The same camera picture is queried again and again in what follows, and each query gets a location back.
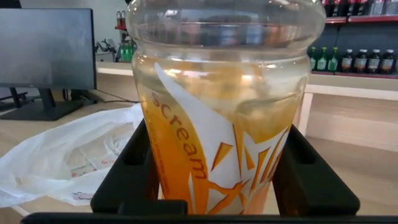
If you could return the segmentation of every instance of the drink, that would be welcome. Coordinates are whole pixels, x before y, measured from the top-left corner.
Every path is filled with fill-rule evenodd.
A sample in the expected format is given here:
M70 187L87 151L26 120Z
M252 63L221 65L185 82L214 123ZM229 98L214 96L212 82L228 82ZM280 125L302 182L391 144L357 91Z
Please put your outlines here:
M398 0L387 0L386 15L398 15Z
M125 12L125 10L123 10L122 13L121 13L121 26L123 26L123 27L126 26L126 12Z
M264 192L269 187L307 81L308 58L267 63L292 67L296 62L296 72L302 72L302 75L295 72L284 78L297 80L298 83L290 82L288 86L298 84L299 91L291 88L278 94L271 92L279 91L277 89L286 84L269 86L274 89L271 91L261 90L267 81L261 81L262 76L269 77L275 70L258 68L256 63L178 62L140 54L135 59L142 62L134 67L134 76L155 159L161 161L159 170L164 170L160 173L165 198L189 198L188 204L193 203L189 185L181 189L192 182L210 191L199 194L195 210L191 208L190 213L212 214L219 213L220 208L232 209L226 205L216 206L225 197L219 198L219 195L235 197L238 193L249 202L245 213L261 213L266 199ZM188 79L184 74L197 75L197 78ZM229 81L221 82L218 77L226 74ZM200 76L204 75L207 79L201 80ZM226 170L235 175L223 184L216 176ZM206 200L212 206L202 205ZM238 206L238 213L243 208Z
M259 214L310 73L304 49L321 34L324 10L305 1L223 1L222 11L216 3L169 17L159 12L175 6L164 0L130 3L134 79L164 197L185 200L189 214ZM288 25L268 23L281 13Z
M317 70L318 71L325 71L326 69L326 47L322 47L322 54L317 62Z
M344 11L345 11L345 0L333 0L331 16L333 17L345 16Z
M311 52L310 52L310 61L311 61L311 70L315 69L315 65L317 64L317 60L315 59L315 47L311 47Z
M328 61L328 71L329 72L335 72L336 69L337 69L337 64L338 64L338 61L337 61L337 50L338 50L337 47L333 48L333 55L331 56L331 58Z
M331 0L322 0L323 7L325 8L326 17L331 16Z
M379 72L380 58L380 50L374 49L373 53L369 56L368 73L375 74Z
M391 74L392 64L394 64L394 50L389 49L383 55L380 72L382 74Z
M358 16L365 16L368 14L369 9L369 1L368 0L359 0L359 7L358 7Z
M360 0L348 0L347 16L356 16L359 9Z
M124 42L122 42L120 44L120 56L121 56L122 62L127 61L127 49L126 49L126 43L124 43Z
M122 21L122 13L120 12L120 10L118 10L116 13L116 21L118 26L122 26L123 21Z
M366 68L366 62L368 61L368 52L365 49L359 50L359 53L355 57L354 70L356 73L364 73Z
M343 59L341 60L342 72L351 72L353 57L354 57L353 50L347 49L347 53L344 54Z
M380 16L383 12L384 0L373 0L369 11L370 16Z

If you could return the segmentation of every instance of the beverage container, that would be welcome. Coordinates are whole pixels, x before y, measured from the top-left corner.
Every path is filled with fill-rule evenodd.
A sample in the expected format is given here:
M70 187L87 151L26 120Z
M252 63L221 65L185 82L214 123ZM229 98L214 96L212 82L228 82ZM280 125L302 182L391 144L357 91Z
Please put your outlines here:
M380 16L383 12L384 0L373 0L369 10L370 16Z
M332 17L340 17L340 16L345 16L344 11L345 11L345 0L333 0L333 5L332 5Z
M335 72L337 70L337 65L338 65L338 60L337 60L337 47L333 48L333 55L328 61L328 71L329 72Z
M123 24L122 13L120 12L120 10L118 10L116 13L116 22L117 22L118 26L122 26L122 24Z
M366 62L368 62L368 56L366 55L368 50L361 49L355 57L354 71L356 73L364 73L366 68Z
M121 13L121 25L123 27L126 26L126 12L125 12L125 10L123 10L122 13Z
M326 59L326 47L322 47L322 53L317 61L317 70L325 71L328 60Z
M331 0L322 0L322 4L325 8L326 17L331 17Z
M398 0L387 0L385 15L398 15Z
M356 16L358 14L360 0L348 0L347 16Z
M353 50L347 49L343 58L341 59L341 71L342 72L351 72L351 67L353 64Z
M370 74L376 74L379 72L379 65L380 65L380 50L379 49L374 49L373 53L369 56L369 62L368 62L368 73Z
M263 213L325 19L320 1L130 3L132 69L166 199L191 214Z
M315 59L315 47L311 47L311 51L310 51L310 61L311 61L311 70L315 70L315 65L317 64L317 60Z
M388 49L387 52L383 55L383 59L381 60L380 72L382 74L391 74L392 65L394 64L394 58L394 50Z
M126 44L124 42L120 44L120 58L122 62L127 61Z
M358 16L365 16L368 14L369 11L369 1L368 0L359 0L359 7L358 7Z

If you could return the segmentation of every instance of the red shelf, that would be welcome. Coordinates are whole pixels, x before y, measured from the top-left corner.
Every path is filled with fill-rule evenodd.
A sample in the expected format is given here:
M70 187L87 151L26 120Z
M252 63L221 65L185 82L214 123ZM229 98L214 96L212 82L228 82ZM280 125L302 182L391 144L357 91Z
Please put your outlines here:
M346 17L328 17L326 18L327 24L343 24L347 22Z
M398 16L350 16L348 22L397 22Z
M125 26L116 26L114 28L117 30L127 30Z
M335 75L347 76L347 77L361 77L361 78L388 78L388 79L398 79L398 75L358 74L358 73L343 73L343 72L336 72Z

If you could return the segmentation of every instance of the orange graphic design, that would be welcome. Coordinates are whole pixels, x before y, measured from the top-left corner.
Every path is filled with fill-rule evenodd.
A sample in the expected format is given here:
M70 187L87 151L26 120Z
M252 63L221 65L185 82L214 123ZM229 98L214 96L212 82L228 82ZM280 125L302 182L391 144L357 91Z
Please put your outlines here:
M209 187L211 189L215 189L220 193L225 194L226 197L220 200L220 202L218 202L216 206L214 206L208 213L217 214L221 209L227 207L232 202L232 200L241 193L243 187L247 184L247 182L248 181L243 183L243 181L240 181L239 183L235 184L232 189L225 189L215 183L209 182Z
M251 170L254 168L254 163L253 163L253 160L251 159L248 149L246 147L244 148L244 153L246 156L246 164L248 165L248 170Z
M224 157L227 155L227 153L230 152L232 147L233 147L232 145L229 145L229 144L226 144L223 142L220 143L220 146L217 150L217 154L216 154L216 157L214 158L213 166L211 167L211 170L213 170L224 159Z

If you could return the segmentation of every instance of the shelf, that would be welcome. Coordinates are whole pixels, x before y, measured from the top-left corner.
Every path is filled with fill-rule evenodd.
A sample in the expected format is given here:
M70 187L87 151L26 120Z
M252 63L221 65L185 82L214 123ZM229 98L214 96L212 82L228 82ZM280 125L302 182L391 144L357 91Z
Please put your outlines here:
M116 26L116 27L114 27L115 29L117 29L117 30L124 30L124 31L126 31L127 29L126 29L126 26Z
M131 63L96 62L97 73L133 76Z
M344 24L347 22L347 17L328 17L326 18L327 24Z
M397 22L398 16L350 16L348 22Z
M311 74L314 74L314 75L334 75L333 72L319 72L319 71L312 71Z
M358 73L343 73L343 72L336 72L335 75L338 75L338 76L346 76L346 77L361 77L361 78L389 78L389 79L398 79L398 75L358 74Z

